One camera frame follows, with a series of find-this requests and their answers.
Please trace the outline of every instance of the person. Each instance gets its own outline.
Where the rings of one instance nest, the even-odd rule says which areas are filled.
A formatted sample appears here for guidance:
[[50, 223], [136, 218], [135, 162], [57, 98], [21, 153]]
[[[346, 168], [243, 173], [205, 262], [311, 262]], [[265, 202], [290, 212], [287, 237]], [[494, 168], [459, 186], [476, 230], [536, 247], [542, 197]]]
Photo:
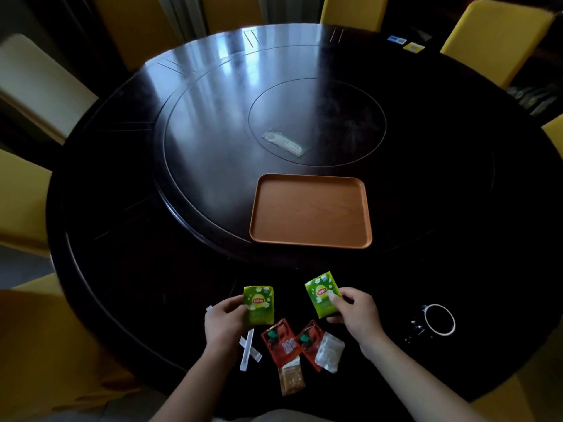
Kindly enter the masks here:
[[[332, 294], [330, 301], [341, 315], [329, 317], [344, 323], [416, 422], [485, 422], [463, 398], [405, 354], [385, 334], [373, 298], [360, 290], [342, 287], [345, 299]], [[245, 332], [243, 295], [215, 305], [205, 319], [207, 345], [176, 390], [151, 419], [152, 422], [208, 422], [236, 363], [239, 339]], [[252, 421], [321, 421], [292, 411], [270, 412]]]

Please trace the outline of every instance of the wooden serving tray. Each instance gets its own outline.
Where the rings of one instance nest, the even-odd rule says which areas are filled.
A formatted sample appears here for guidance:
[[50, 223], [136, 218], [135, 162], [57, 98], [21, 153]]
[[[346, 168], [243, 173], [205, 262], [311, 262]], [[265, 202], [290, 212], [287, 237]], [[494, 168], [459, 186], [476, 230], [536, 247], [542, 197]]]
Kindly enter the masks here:
[[364, 249], [372, 243], [368, 200], [360, 179], [265, 174], [250, 220], [257, 242]]

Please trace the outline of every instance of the person's left hand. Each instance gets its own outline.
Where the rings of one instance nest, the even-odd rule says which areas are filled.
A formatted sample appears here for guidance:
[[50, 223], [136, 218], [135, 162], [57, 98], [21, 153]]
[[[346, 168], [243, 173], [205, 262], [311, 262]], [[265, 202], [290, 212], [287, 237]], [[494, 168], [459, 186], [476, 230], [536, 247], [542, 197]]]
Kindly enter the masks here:
[[248, 306], [243, 302], [243, 295], [228, 298], [206, 314], [206, 352], [224, 358], [231, 365], [236, 362], [240, 337], [248, 331]]

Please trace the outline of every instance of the round table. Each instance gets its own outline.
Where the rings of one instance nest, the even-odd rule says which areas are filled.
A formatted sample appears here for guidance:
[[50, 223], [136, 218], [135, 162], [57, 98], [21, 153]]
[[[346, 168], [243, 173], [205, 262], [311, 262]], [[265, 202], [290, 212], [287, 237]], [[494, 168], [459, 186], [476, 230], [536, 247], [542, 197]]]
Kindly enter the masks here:
[[[545, 341], [563, 313], [559, 155], [487, 79], [386, 37], [314, 24], [213, 35], [152, 59], [76, 126], [48, 194], [53, 262], [77, 315], [139, 378], [173, 390], [205, 346], [207, 306], [247, 285], [273, 286], [276, 319], [298, 333], [316, 318], [304, 283], [329, 270], [371, 293], [390, 337], [468, 400]], [[271, 131], [305, 153], [268, 142]], [[266, 173], [361, 179], [370, 247], [253, 242]], [[406, 344], [433, 303], [456, 332]], [[320, 326], [346, 343], [337, 374], [303, 358], [307, 389], [281, 397], [260, 327], [264, 358], [231, 373], [217, 414], [340, 420], [350, 399], [359, 414], [405, 416], [347, 331]], [[340, 405], [307, 399], [321, 390]]]

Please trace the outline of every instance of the red packet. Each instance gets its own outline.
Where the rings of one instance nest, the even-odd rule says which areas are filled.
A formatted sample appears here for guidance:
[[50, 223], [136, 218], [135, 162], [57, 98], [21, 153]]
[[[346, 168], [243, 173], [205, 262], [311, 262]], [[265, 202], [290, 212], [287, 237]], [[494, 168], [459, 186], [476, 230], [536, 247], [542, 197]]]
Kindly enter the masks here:
[[301, 347], [286, 319], [281, 319], [262, 333], [262, 339], [279, 369], [301, 353]]
[[321, 340], [323, 340], [324, 331], [319, 327], [314, 320], [311, 320], [307, 327], [303, 329], [299, 335], [297, 335], [297, 343], [303, 348], [303, 354], [307, 357], [307, 360], [311, 362], [315, 370], [320, 372], [323, 368], [315, 363], [315, 357], [319, 351], [319, 345]]

